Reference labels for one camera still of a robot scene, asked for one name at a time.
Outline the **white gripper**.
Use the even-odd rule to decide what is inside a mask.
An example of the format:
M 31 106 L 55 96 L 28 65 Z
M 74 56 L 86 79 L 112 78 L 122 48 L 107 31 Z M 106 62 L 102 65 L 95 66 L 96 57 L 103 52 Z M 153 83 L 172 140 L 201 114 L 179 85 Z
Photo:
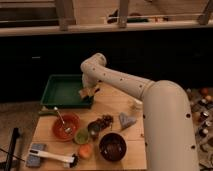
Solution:
M 93 77 L 89 77 L 86 74 L 82 75 L 82 84 L 84 88 L 94 88 L 98 84 L 99 80 Z

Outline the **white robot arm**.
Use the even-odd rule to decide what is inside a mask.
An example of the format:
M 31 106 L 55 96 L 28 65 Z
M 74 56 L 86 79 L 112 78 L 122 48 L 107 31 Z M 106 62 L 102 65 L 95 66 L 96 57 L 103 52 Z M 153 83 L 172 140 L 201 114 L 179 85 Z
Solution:
M 85 88 L 105 82 L 143 103 L 147 171 L 199 171 L 190 102 L 181 86 L 122 73 L 106 67 L 96 53 L 81 65 Z

